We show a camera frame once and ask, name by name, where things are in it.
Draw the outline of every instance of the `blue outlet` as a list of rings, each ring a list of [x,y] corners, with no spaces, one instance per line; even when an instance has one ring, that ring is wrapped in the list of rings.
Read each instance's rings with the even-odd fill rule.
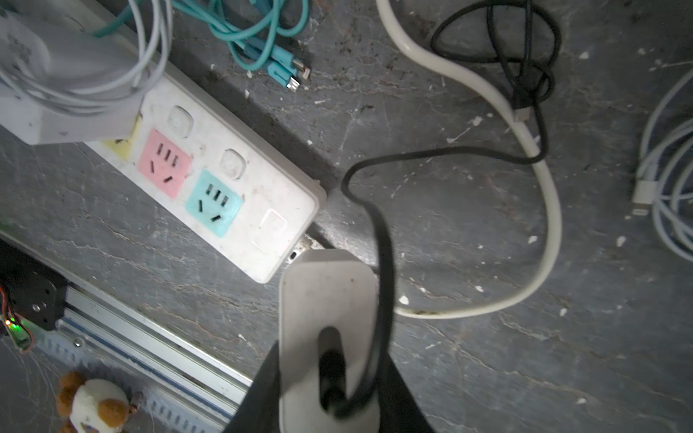
[[[185,209],[220,238],[229,230],[243,199],[204,170]]]

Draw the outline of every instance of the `white power cable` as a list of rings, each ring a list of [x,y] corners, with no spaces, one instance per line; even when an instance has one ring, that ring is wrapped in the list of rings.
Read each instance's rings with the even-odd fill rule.
[[[515,122],[514,111],[508,100],[488,81],[469,69],[460,66],[450,60],[443,59],[417,45],[402,26],[392,10],[389,0],[376,0],[380,19],[385,25],[385,30],[394,41],[395,45],[411,60],[421,66],[437,72],[443,76],[451,78],[477,92],[486,99],[493,108],[503,117],[517,137],[528,157],[533,157],[539,153],[539,148],[534,142],[532,134],[524,122]],[[533,294],[544,283],[549,273],[554,267],[561,247],[561,205],[556,186],[549,172],[549,168],[544,161],[532,165],[541,187],[544,197],[546,216],[547,216],[547,237],[544,246],[544,254],[539,263],[536,273],[521,289],[517,292],[498,299],[496,301],[483,303],[477,306],[455,308],[445,311],[422,312],[409,308],[395,307],[395,312],[406,317],[415,319],[459,319],[461,317],[471,317],[495,312],[522,302]]]
[[[150,91],[164,74],[173,40],[173,5],[171,0],[164,0],[166,7],[162,10],[161,0],[152,0],[152,34],[146,42],[146,30],[139,6],[135,0],[128,0],[128,3],[137,29],[138,61],[123,75],[98,85],[63,89],[39,82],[20,70],[0,66],[0,79],[20,96],[34,100],[47,110],[68,116],[94,116],[116,109],[133,98],[140,98]],[[161,56],[156,67],[151,69],[150,64],[159,46]],[[148,77],[142,82],[143,75]],[[107,97],[110,92],[128,83],[131,85],[126,95]]]
[[[693,199],[693,192],[683,192],[688,179],[693,173],[693,159],[688,161],[680,170],[677,170],[677,168],[686,153],[693,147],[693,118],[684,121],[674,128],[653,148],[650,146],[650,140],[662,112],[674,96],[692,78],[693,69],[681,77],[664,95],[655,110],[650,114],[649,119],[647,119],[640,142],[640,165],[638,166],[638,180],[635,184],[635,193],[633,195],[633,203],[635,203],[633,213],[646,215],[647,208],[651,205],[652,220],[660,239],[676,255],[691,262],[693,262],[693,227],[689,222],[681,218],[679,210],[682,201]],[[683,144],[680,144],[686,137],[689,138]],[[679,144],[680,146],[674,155],[669,158],[664,170],[659,173],[659,167],[663,162],[665,151]],[[674,173],[678,173],[676,179],[672,179]],[[669,195],[666,195],[665,189],[672,182],[671,192]],[[667,231],[665,222],[671,225],[673,233]]]

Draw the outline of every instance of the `plush toy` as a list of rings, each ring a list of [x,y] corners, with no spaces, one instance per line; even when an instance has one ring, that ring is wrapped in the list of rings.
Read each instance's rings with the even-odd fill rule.
[[[69,417],[60,433],[120,433],[135,411],[118,385],[75,372],[60,378],[55,404],[60,416]]]

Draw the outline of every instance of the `power switch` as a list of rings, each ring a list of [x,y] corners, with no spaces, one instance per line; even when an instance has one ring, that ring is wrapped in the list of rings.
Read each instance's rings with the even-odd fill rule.
[[[245,160],[233,149],[226,149],[221,156],[220,168],[230,179],[240,179],[245,171]]]
[[[168,126],[182,139],[188,138],[193,130],[193,117],[179,106],[175,106],[168,113]]]

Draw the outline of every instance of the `plush toy ear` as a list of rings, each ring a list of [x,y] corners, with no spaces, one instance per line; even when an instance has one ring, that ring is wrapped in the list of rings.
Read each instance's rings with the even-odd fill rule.
[[[60,428],[59,433],[77,433],[77,430],[72,427],[70,420],[67,420],[67,422]]]
[[[98,403],[98,417],[111,428],[120,427],[128,419],[130,406],[115,398],[107,398]]]
[[[58,383],[60,384],[61,388],[79,388],[82,385],[84,385],[85,382],[86,380],[82,377],[81,374],[77,373],[76,371],[70,371],[68,374],[62,376]]]
[[[75,398],[79,387],[65,387],[55,396],[55,406],[58,409],[58,415],[65,417],[70,416],[72,412],[72,400]]]

